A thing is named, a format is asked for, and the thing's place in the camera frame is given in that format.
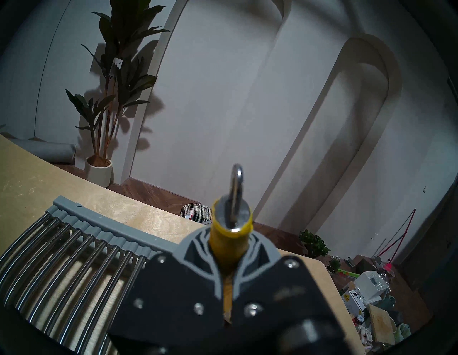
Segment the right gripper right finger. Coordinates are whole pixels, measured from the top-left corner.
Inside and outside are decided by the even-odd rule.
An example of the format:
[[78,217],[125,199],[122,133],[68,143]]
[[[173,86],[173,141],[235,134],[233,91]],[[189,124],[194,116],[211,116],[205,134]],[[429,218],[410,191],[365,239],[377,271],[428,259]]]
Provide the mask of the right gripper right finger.
[[232,293],[230,354],[353,354],[305,263],[256,231]]

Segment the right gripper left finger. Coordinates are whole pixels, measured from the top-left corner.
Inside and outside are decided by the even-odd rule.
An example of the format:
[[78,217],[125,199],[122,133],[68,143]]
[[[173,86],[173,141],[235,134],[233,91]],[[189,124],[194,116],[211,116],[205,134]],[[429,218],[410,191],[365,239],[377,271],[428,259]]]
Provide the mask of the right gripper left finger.
[[109,328],[118,354],[233,354],[210,228],[146,263]]

